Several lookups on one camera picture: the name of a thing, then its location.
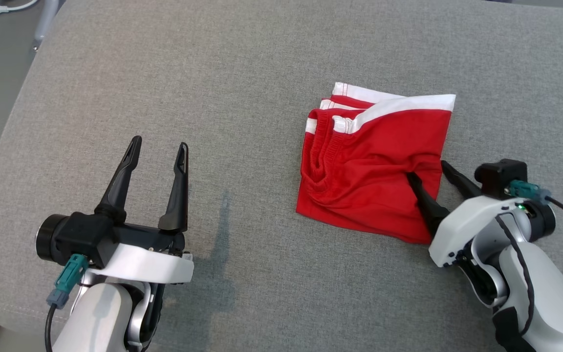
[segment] folded red garment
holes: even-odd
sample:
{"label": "folded red garment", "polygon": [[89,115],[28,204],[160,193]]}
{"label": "folded red garment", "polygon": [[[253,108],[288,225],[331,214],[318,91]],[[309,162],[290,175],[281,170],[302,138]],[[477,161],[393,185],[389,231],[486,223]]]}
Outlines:
{"label": "folded red garment", "polygon": [[429,243],[406,173],[436,198],[455,95],[403,97],[336,83],[306,124],[297,212],[338,227]]}

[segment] robotic arm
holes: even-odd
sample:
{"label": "robotic arm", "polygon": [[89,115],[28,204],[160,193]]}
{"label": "robotic arm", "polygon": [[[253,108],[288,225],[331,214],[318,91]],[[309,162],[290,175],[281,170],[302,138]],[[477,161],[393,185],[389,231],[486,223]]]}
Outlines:
{"label": "robotic arm", "polygon": [[[188,229],[188,146],[179,145],[175,179],[158,228],[125,223],[125,200],[138,164],[142,138],[135,136],[94,214],[49,216],[36,234],[41,259],[65,266],[45,325],[45,347],[56,352],[143,352],[155,334],[167,284],[190,282],[194,263],[184,251]],[[68,292],[58,290],[67,278],[69,290],[80,285],[71,316],[51,346],[51,316],[62,309]],[[142,286],[105,283],[107,278]]]}
{"label": "robotic arm", "polygon": [[563,275],[533,242],[555,229],[549,205],[514,198],[510,184],[527,182],[527,165],[485,163],[475,173],[481,189],[442,162],[447,180],[466,200],[453,212],[408,174],[433,239],[440,267],[459,267],[483,305],[492,308],[496,339],[508,352],[563,352]]}

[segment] white trim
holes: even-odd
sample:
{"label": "white trim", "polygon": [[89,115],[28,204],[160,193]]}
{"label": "white trim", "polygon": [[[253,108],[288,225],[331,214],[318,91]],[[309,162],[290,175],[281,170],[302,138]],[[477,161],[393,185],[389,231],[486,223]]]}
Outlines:
{"label": "white trim", "polygon": [[334,103],[329,99],[321,100],[320,109],[321,110],[326,110],[326,109],[363,110],[363,109],[360,109],[360,108],[348,107],[346,105]]}
{"label": "white trim", "polygon": [[352,134],[362,126],[381,116],[406,110],[446,110],[453,111],[455,94],[411,96],[409,98],[384,100],[358,114],[354,120],[333,116],[333,130]]}
{"label": "white trim", "polygon": [[317,133],[317,119],[308,118],[308,122],[305,123],[305,131],[311,134]]}
{"label": "white trim", "polygon": [[348,96],[356,100],[362,100],[362,102],[367,103],[379,103],[383,100],[405,98],[402,95],[384,93],[381,91],[376,91],[372,89],[366,89],[363,87],[353,86],[342,82],[336,82],[333,86],[332,95],[342,95]]}

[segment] gray upholstery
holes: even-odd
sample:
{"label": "gray upholstery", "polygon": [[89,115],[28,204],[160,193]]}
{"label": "gray upholstery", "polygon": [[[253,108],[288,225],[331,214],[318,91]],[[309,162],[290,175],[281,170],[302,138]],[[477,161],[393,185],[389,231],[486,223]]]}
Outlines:
{"label": "gray upholstery", "polygon": [[[56,17],[0,142],[0,324],[40,334],[61,269],[49,214],[91,212],[143,136],[128,221],[157,224],[191,149],[191,283],[164,351],[489,351],[491,312],[427,247],[295,214],[304,123],[335,81],[455,93],[444,158],[509,157],[563,200],[563,9],[473,0],[76,0]],[[438,200],[461,198],[443,182]],[[563,272],[563,212],[539,242]],[[54,320],[57,332],[65,311]]]}

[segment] blue connector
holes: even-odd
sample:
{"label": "blue connector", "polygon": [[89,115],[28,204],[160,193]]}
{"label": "blue connector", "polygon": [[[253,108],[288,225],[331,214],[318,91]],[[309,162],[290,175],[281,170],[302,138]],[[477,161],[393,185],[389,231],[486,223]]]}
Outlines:
{"label": "blue connector", "polygon": [[54,283],[56,288],[47,297],[47,303],[56,305],[58,309],[64,308],[69,300],[69,294],[71,294],[75,285],[80,283],[87,269],[88,260],[86,257],[81,254],[73,254]]}
{"label": "blue connector", "polygon": [[510,182],[509,192],[510,196],[536,200],[542,205],[547,205],[549,203],[547,197],[551,196],[549,190],[541,189],[538,185],[520,180]]}

